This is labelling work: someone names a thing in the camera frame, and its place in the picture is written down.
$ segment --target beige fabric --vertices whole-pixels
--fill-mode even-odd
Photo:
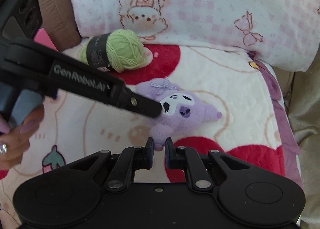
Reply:
[[[286,96],[287,93],[289,92],[294,72],[282,70],[277,67],[272,67],[272,68],[273,68],[274,72],[276,73],[276,77],[277,77],[278,83],[280,85],[280,89],[282,91],[282,94],[284,96]]]
[[[59,51],[81,41],[73,15],[71,0],[39,0],[43,28]]]
[[[307,198],[303,229],[320,228],[320,50],[305,73],[294,77],[289,120],[300,144],[301,176]]]

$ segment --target plush toy eye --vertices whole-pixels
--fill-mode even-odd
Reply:
[[[183,98],[184,98],[184,99],[187,99],[187,100],[189,100],[189,101],[192,101],[192,99],[190,99],[189,97],[187,97],[187,96],[185,96],[185,95],[183,96]]]

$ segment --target silver ring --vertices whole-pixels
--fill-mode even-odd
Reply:
[[[0,144],[0,154],[6,154],[7,153],[7,145],[5,143]]]

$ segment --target mounting hole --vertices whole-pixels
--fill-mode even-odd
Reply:
[[[28,9],[29,5],[30,5],[31,0],[22,0],[20,7],[19,7],[19,12],[21,14],[25,13],[26,10]]]
[[[162,187],[157,187],[157,188],[155,188],[155,191],[160,193],[160,192],[163,192],[164,189]]]
[[[24,20],[24,26],[27,28],[30,27],[30,25],[32,24],[32,22],[34,21],[36,17],[36,8],[33,7],[27,14],[25,20]]]

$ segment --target black label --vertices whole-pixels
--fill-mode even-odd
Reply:
[[[103,72],[113,70],[106,50],[106,44],[110,34],[111,33],[93,37],[87,46],[86,54],[89,66],[92,66]]]

